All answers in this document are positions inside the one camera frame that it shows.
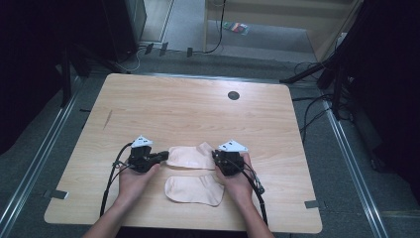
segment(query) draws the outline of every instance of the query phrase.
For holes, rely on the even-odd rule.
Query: wooden surface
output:
[[[230,91],[240,99],[228,98]],[[153,152],[172,146],[217,148],[231,139],[249,148],[273,232],[318,233],[318,208],[304,201],[315,195],[288,88],[224,80],[110,74],[97,98],[57,187],[66,200],[52,199],[49,223],[93,224],[99,215],[111,165],[121,148],[143,135]],[[129,150],[121,160],[127,159]],[[170,176],[212,175],[214,171],[174,170],[162,164],[124,225],[140,227],[244,230],[229,195],[221,204],[175,203],[163,191]],[[107,206],[118,192],[113,183]],[[260,209],[258,200],[255,205]]]
[[[224,21],[309,30],[308,39],[317,60],[321,61],[328,56],[337,37],[349,27],[361,2],[363,0],[229,0]],[[221,6],[223,0],[206,0],[204,44],[207,20],[220,21]]]

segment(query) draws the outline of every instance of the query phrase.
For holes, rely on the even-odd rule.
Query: black circle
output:
[[[229,97],[231,100],[238,100],[238,99],[239,99],[239,93],[238,93],[238,92],[236,92],[236,91],[230,91],[230,92],[228,93],[228,97]]]

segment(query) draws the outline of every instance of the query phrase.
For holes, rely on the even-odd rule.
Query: hand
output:
[[[120,168],[120,187],[116,201],[132,206],[140,198],[149,180],[158,172],[159,168],[160,165],[156,164],[147,173],[141,174],[131,169],[125,169],[122,166]]]
[[[241,154],[244,158],[244,162],[247,163],[251,168],[251,159],[248,153]],[[253,179],[251,172],[245,170],[245,173]],[[250,185],[248,179],[242,174],[238,173],[231,177],[225,177],[220,171],[219,167],[216,166],[216,175],[223,182],[228,191],[229,195],[235,201],[237,205],[251,204],[253,188]]]

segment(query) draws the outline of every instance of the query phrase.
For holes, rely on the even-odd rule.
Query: wooden table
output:
[[[230,91],[239,92],[240,98],[229,99]],[[46,222],[93,224],[112,163],[121,148],[140,135],[154,141],[153,152],[202,142],[217,148],[231,139],[238,141],[249,148],[265,188],[262,197],[270,230],[321,231],[318,208],[307,209],[304,203],[316,198],[286,86],[126,74],[107,77],[57,187],[68,191],[68,198],[52,199]],[[216,177],[214,171],[173,170],[163,164],[124,225],[245,230],[226,192],[217,207],[175,203],[165,196],[168,177],[202,175]],[[108,207],[117,193],[115,182]],[[254,202],[260,209],[255,196]]]

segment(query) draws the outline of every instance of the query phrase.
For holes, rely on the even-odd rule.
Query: beige sock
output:
[[[225,187],[217,183],[211,175],[169,177],[164,184],[164,193],[174,201],[204,203],[211,206],[220,204],[224,189]]]
[[[214,170],[213,148],[206,142],[197,147],[171,147],[166,163],[169,166]]]

